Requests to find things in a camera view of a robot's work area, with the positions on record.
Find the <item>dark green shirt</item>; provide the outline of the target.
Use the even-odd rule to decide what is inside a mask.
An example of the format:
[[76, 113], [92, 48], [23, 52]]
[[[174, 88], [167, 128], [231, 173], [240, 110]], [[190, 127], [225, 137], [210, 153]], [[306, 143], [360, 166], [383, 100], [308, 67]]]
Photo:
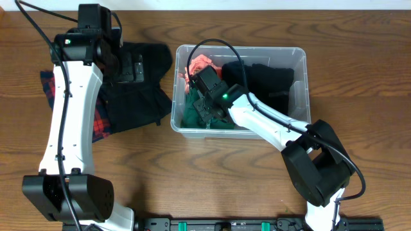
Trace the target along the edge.
[[195, 110], [193, 103], [200, 99], [198, 92], [195, 89], [191, 89], [185, 96], [186, 104], [183, 113], [183, 118], [180, 123], [181, 128], [194, 128], [194, 129], [218, 129], [218, 130], [233, 130], [235, 125], [227, 121], [222, 121], [213, 118], [209, 122], [204, 122], [197, 111]]

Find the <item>large black garment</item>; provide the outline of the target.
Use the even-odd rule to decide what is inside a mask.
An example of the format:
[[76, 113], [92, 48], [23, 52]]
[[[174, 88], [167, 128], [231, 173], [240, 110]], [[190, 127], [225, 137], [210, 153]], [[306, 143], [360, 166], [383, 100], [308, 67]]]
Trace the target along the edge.
[[139, 128], [161, 119], [171, 112], [171, 99], [161, 89], [161, 79], [169, 71], [173, 59], [166, 44], [125, 42], [115, 53], [131, 51], [143, 56], [144, 82], [111, 83], [105, 80], [98, 97], [103, 101], [112, 134]]

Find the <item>dark navy shirt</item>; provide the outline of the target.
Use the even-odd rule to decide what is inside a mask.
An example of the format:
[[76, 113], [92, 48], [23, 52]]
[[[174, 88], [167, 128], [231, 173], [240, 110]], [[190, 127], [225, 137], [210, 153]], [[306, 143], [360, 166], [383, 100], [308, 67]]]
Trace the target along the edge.
[[[245, 73], [247, 77], [247, 86], [251, 89], [251, 86], [255, 83], [253, 77], [253, 65], [244, 65]], [[222, 66], [222, 79], [232, 87], [235, 84], [244, 86], [243, 71], [239, 61], [229, 62]]]

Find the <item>pink shirt with gold letters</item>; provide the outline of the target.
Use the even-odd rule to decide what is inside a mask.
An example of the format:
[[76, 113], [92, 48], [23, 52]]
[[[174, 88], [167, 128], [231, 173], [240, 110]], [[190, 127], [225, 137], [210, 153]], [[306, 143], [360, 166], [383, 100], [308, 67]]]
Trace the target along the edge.
[[[196, 58], [192, 59], [189, 65], [189, 73], [190, 75], [194, 75], [197, 72], [201, 71], [203, 68], [211, 66], [217, 73], [219, 79], [222, 79], [222, 68], [216, 66], [212, 60], [205, 55], [199, 55]], [[187, 68], [185, 68], [185, 73], [178, 73], [179, 78], [183, 78], [185, 80], [184, 91], [186, 94], [189, 93], [189, 76], [187, 74]]]

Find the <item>red navy plaid shirt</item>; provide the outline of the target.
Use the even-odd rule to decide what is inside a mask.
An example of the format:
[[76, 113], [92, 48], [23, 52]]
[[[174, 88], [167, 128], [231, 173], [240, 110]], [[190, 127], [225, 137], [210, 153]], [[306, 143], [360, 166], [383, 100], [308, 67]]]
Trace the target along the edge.
[[[41, 71], [40, 81], [43, 91], [48, 100], [50, 108], [53, 110], [55, 101], [55, 78], [52, 71]], [[104, 138], [107, 138], [112, 134], [111, 124], [109, 116], [103, 101], [100, 97], [97, 97], [96, 106], [94, 111], [94, 124], [92, 131], [92, 142], [97, 142]]]

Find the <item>black shirt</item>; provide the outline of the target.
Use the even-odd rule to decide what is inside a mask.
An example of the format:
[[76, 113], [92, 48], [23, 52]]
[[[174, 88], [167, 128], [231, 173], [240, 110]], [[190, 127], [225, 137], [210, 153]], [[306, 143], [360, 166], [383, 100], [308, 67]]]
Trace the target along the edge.
[[249, 90], [264, 104], [288, 115], [290, 88], [294, 70], [252, 64], [248, 68]]

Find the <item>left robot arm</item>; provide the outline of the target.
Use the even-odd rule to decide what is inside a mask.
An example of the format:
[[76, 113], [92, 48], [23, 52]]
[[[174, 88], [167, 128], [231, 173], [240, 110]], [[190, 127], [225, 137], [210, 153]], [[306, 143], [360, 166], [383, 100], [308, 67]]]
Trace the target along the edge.
[[94, 174], [92, 133], [100, 87], [122, 72], [118, 16], [99, 4], [81, 4], [76, 27], [47, 40], [55, 100], [49, 139], [36, 175], [22, 192], [64, 230], [137, 230], [133, 209], [117, 203], [111, 181]]

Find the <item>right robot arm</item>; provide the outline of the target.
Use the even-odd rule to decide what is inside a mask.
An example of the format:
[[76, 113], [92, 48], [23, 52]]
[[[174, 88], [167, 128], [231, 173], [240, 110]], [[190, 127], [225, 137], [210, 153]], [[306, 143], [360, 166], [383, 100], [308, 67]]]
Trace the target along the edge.
[[260, 101], [247, 85], [228, 86], [207, 66], [189, 76], [202, 98], [196, 105], [205, 118], [230, 118], [281, 152], [290, 179], [307, 202], [305, 222], [312, 230], [333, 230], [350, 177], [358, 172], [332, 127], [284, 115]]

